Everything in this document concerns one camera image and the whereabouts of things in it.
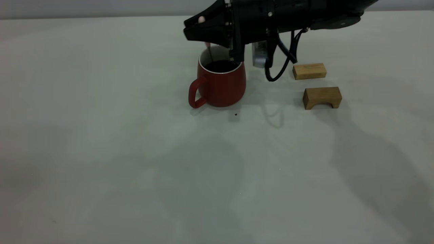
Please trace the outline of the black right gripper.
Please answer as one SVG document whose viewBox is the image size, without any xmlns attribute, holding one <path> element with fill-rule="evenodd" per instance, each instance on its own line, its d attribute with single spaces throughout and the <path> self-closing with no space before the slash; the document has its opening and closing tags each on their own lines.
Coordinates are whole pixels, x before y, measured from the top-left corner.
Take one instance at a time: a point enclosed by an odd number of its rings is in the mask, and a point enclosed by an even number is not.
<svg viewBox="0 0 434 244">
<path fill-rule="evenodd" d="M 230 57 L 236 62 L 244 61 L 245 45 L 270 41 L 265 46 L 266 58 L 273 60 L 278 35 L 278 11 L 282 0 L 231 0 L 215 1 L 210 7 L 184 21 L 183 33 L 189 41 L 213 43 L 230 47 Z M 199 18 L 205 24 L 222 28 L 196 29 Z"/>
</svg>

